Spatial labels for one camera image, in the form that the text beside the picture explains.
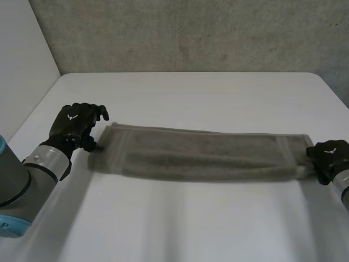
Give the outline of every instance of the black robotic glove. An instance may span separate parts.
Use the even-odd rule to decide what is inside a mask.
[[[69,159],[73,151],[79,147],[92,152],[98,145],[90,133],[96,121],[100,121],[101,115],[104,120],[109,120],[108,112],[103,105],[87,103],[65,105],[51,127],[50,138],[42,145],[50,145],[61,150]]]
[[[329,184],[338,173],[349,169],[349,144],[344,140],[317,143],[306,149],[306,155],[311,158],[321,184]]]

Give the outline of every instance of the table surface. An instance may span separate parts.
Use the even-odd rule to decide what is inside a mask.
[[[349,140],[349,111],[310,73],[89,73],[61,77],[9,145],[19,158],[47,138],[60,108],[104,104],[111,121],[227,133]],[[151,181],[71,174],[1,261],[347,261],[349,214],[316,181]]]

